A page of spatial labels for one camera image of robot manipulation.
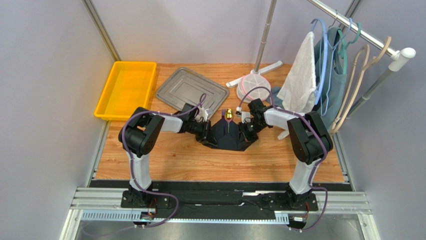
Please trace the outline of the black paper napkin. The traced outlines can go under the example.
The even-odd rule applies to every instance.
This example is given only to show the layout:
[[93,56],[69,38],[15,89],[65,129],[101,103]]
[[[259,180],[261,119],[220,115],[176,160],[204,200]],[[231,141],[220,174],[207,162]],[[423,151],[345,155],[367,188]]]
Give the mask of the black paper napkin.
[[219,120],[211,126],[211,136],[209,137],[210,143],[201,143],[202,145],[217,150],[227,151],[245,151],[254,142],[246,142],[239,129],[239,123],[232,121],[230,123],[229,133],[225,133],[226,121]]

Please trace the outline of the gold iridescent spoon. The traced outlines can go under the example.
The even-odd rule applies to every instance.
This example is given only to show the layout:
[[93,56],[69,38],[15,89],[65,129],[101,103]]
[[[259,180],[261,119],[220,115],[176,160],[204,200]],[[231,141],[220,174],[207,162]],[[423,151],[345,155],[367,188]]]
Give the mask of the gold iridescent spoon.
[[226,122],[225,133],[228,134],[230,132],[230,124],[233,121],[234,114],[230,108],[225,109],[224,111],[224,120]]

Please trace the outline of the purple iridescent fork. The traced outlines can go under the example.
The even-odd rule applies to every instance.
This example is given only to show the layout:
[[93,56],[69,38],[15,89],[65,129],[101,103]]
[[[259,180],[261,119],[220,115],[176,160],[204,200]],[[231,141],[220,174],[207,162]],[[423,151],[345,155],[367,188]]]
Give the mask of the purple iridescent fork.
[[224,121],[226,120],[225,116],[226,116],[226,109],[223,108],[221,110],[221,119],[224,120]]

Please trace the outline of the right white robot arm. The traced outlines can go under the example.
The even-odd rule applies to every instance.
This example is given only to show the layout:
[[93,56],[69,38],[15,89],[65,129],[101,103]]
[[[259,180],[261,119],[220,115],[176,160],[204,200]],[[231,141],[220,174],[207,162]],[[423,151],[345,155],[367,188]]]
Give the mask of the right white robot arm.
[[298,113],[266,106],[259,98],[248,103],[248,109],[249,121],[243,116],[238,124],[242,147],[257,141],[258,133],[265,128],[278,127],[288,131],[297,163],[283,201],[290,209],[302,207],[312,193],[312,181],[318,166],[333,149],[331,137],[321,117],[315,111]]

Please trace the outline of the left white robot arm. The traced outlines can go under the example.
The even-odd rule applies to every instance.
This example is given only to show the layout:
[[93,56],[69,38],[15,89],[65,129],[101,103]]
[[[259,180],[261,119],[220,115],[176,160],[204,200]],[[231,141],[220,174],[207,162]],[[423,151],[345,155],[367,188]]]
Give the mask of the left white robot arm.
[[201,121],[196,120],[198,114],[207,112],[199,104],[193,106],[188,103],[174,114],[149,111],[143,107],[135,110],[118,136],[130,166],[129,187],[122,194],[121,207],[146,208],[158,199],[159,195],[152,194],[150,152],[161,132],[190,133],[201,144],[209,147],[218,145],[206,116]]

